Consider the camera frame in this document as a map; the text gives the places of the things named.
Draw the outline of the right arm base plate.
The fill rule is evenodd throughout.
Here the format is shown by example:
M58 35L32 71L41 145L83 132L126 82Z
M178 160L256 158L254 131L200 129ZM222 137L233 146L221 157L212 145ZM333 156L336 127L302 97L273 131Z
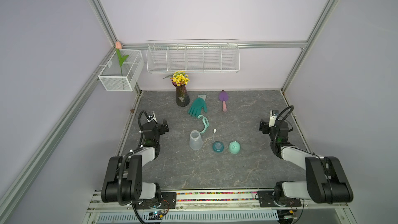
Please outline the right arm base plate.
M301 207L302 203L297 198L278 196L273 190L260 190L256 193L255 199L260 207Z

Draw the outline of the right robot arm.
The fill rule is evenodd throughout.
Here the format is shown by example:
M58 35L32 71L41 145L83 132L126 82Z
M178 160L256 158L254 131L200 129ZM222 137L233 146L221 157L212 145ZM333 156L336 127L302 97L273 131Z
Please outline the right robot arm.
M285 199L311 200L315 203L349 203L354 194L341 162L305 151L288 142L290 129L285 121L260 121L259 131L270 137L270 147L278 158L305 170L304 181L279 181L271 196L274 202Z

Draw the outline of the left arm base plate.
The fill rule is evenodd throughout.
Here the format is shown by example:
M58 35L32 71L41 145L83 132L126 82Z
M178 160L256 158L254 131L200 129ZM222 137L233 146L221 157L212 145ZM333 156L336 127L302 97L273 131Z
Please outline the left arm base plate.
M136 209L175 209L177 203L177 193L174 191L161 192L160 198L143 200L135 203Z

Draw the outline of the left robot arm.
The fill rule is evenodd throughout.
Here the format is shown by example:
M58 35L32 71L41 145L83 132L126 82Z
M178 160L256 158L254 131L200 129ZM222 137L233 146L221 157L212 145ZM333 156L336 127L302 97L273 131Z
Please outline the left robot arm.
M162 123L151 121L142 125L140 141L135 150L124 156L111 157L102 190L101 200L105 203L117 202L119 205L152 200L162 201L158 183L143 181L142 167L155 160L160 153L160 136L169 131L166 120Z

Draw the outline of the teal bottle collar with nipple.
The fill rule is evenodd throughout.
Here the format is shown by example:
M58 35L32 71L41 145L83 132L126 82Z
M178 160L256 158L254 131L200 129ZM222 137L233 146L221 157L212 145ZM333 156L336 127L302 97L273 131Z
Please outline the teal bottle collar with nipple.
M212 150L216 153L221 153L224 150L224 144L220 141L215 141L212 145Z

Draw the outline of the clear plastic baby bottle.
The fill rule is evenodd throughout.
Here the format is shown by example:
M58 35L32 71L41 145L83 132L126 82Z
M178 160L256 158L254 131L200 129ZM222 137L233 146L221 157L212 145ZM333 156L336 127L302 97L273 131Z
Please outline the clear plastic baby bottle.
M197 130L193 130L190 133L190 148L193 150L200 150L203 147L203 140L201 133Z

